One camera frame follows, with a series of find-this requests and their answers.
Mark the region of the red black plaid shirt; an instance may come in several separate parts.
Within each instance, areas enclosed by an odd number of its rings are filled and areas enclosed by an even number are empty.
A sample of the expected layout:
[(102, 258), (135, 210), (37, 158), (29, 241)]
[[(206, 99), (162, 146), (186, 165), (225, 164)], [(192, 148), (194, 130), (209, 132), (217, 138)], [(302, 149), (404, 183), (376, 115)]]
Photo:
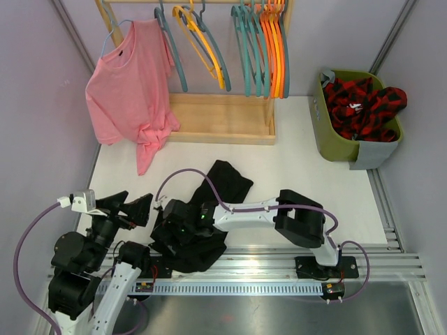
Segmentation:
[(396, 87), (374, 89), (372, 78), (344, 81), (336, 78), (323, 88), (334, 130), (347, 140), (394, 142), (396, 131), (387, 128), (408, 103)]

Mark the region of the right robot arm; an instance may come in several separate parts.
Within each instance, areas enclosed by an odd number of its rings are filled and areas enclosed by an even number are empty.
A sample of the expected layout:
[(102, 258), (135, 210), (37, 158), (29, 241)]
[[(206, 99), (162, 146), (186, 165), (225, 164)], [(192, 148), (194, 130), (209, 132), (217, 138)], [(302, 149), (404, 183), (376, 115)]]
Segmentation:
[(355, 259), (343, 255), (341, 247), (325, 233), (328, 212), (291, 190), (256, 204), (218, 200), (198, 204), (171, 199), (157, 211), (151, 247), (178, 272), (207, 271), (226, 251), (229, 232), (266, 228), (312, 252), (295, 258), (298, 278), (326, 281), (359, 277)]

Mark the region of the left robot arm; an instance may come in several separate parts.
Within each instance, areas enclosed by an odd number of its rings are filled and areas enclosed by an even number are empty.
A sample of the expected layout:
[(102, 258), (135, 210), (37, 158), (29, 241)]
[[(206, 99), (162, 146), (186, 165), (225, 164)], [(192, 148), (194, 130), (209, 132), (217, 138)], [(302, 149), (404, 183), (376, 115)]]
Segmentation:
[(67, 232), (54, 245), (51, 264), (54, 276), (49, 284), (48, 308), (55, 317), (56, 334), (111, 334), (119, 312), (137, 278), (155, 277), (157, 268), (149, 247), (126, 241), (119, 248), (107, 290), (94, 306), (101, 284), (99, 271), (120, 229), (145, 227), (153, 195), (148, 193), (127, 202), (127, 191), (96, 199), (93, 190), (78, 191), (60, 198), (62, 207), (91, 216), (86, 234)]

